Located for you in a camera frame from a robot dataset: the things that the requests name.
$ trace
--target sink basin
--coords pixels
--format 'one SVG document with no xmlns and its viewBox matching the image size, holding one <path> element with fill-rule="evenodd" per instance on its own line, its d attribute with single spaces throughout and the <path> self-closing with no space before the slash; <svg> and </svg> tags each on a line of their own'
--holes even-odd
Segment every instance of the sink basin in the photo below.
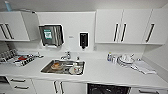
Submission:
<svg viewBox="0 0 168 94">
<path fill-rule="evenodd" d="M 61 70 L 54 70 L 51 68 L 51 66 L 54 63 L 59 63 L 62 65 L 62 69 Z M 47 66 L 45 66 L 41 72 L 43 73 L 56 73 L 56 74 L 71 74 L 69 72 L 70 68 L 74 66 L 74 63 L 77 64 L 77 66 L 79 66 L 82 69 L 82 72 L 76 75 L 82 75 L 83 74 L 83 70 L 84 70 L 84 64 L 85 62 L 76 62 L 76 61 L 60 61 L 60 60 L 52 60 Z"/>
</svg>

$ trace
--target black soap dispenser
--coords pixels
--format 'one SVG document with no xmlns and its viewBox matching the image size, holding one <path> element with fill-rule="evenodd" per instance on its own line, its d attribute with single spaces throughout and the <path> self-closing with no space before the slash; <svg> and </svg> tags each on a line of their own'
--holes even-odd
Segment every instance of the black soap dispenser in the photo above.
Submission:
<svg viewBox="0 0 168 94">
<path fill-rule="evenodd" d="M 80 46 L 82 49 L 88 47 L 88 33 L 80 33 Z"/>
</svg>

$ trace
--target faucet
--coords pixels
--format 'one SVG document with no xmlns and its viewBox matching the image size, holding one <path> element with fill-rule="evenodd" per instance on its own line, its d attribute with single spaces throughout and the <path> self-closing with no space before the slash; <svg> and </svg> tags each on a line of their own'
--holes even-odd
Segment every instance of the faucet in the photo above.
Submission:
<svg viewBox="0 0 168 94">
<path fill-rule="evenodd" d="M 61 59 L 65 59 L 65 60 L 71 59 L 70 51 L 67 51 L 67 52 L 65 52 L 65 53 L 66 53 L 66 56 L 62 56 Z"/>
</svg>

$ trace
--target drawer handle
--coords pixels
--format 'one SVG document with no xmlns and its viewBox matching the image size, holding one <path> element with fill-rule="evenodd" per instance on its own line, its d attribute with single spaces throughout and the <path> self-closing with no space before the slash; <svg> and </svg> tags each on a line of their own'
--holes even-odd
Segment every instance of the drawer handle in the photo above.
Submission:
<svg viewBox="0 0 168 94">
<path fill-rule="evenodd" d="M 28 89 L 29 87 L 18 87 L 18 86 L 15 86 L 14 88 L 16 88 L 16 89 Z"/>
<path fill-rule="evenodd" d="M 61 85 L 61 91 L 62 91 L 62 94 L 64 93 L 64 90 L 63 90 L 63 87 L 62 87 L 62 82 L 60 83 Z"/>
<path fill-rule="evenodd" d="M 8 32 L 9 32 L 9 35 L 10 35 L 11 39 L 14 39 L 14 37 L 12 35 L 12 32 L 11 32 L 11 29 L 9 27 L 9 24 L 5 24 L 5 26 L 6 26 L 7 30 L 8 30 Z"/>
<path fill-rule="evenodd" d="M 122 39 L 121 42 L 124 40 L 124 34 L 125 34 L 125 29 L 126 29 L 127 24 L 124 24 L 124 29 L 123 29 L 123 35 L 122 35 Z"/>
<path fill-rule="evenodd" d="M 2 32 L 3 32 L 4 36 L 5 36 L 5 38 L 6 38 L 6 39 L 9 39 L 9 38 L 7 37 L 7 35 L 6 35 L 6 33 L 5 33 L 5 30 L 4 30 L 4 28 L 3 28 L 3 24 L 0 24 L 0 26 L 1 26 L 1 30 L 2 30 Z"/>
<path fill-rule="evenodd" d="M 154 28 L 155 24 L 151 24 L 151 29 L 150 29 L 150 32 L 149 32 L 149 35 L 148 35 L 148 38 L 146 39 L 146 42 L 149 41 L 150 37 L 151 37 L 151 34 L 152 34 L 152 31 L 153 31 L 153 28 Z"/>
<path fill-rule="evenodd" d="M 56 81 L 54 82 L 54 87 L 55 87 L 56 93 L 58 93 L 58 90 L 57 90 L 57 87 L 56 87 Z"/>
<path fill-rule="evenodd" d="M 115 30 L 115 36 L 114 36 L 114 41 L 116 41 L 116 36 L 117 36 L 117 30 L 118 30 L 118 24 L 116 24 L 116 30 Z"/>
<path fill-rule="evenodd" d="M 11 81 L 12 82 L 25 82 L 26 80 L 14 80 L 14 79 L 12 79 Z"/>
<path fill-rule="evenodd" d="M 151 92 L 151 91 L 142 91 L 142 90 L 139 90 L 139 93 L 148 93 L 148 94 L 159 94 L 159 92 Z"/>
</svg>

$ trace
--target dispenser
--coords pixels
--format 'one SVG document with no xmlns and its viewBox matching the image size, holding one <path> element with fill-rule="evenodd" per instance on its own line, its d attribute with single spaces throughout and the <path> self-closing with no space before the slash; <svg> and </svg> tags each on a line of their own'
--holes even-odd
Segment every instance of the dispenser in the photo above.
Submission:
<svg viewBox="0 0 168 94">
<path fill-rule="evenodd" d="M 61 25 L 44 25 L 39 26 L 43 46 L 55 45 L 61 46 L 63 41 L 63 33 Z"/>
<path fill-rule="evenodd" d="M 88 33 L 80 33 L 80 46 L 82 49 L 88 46 Z"/>
</svg>

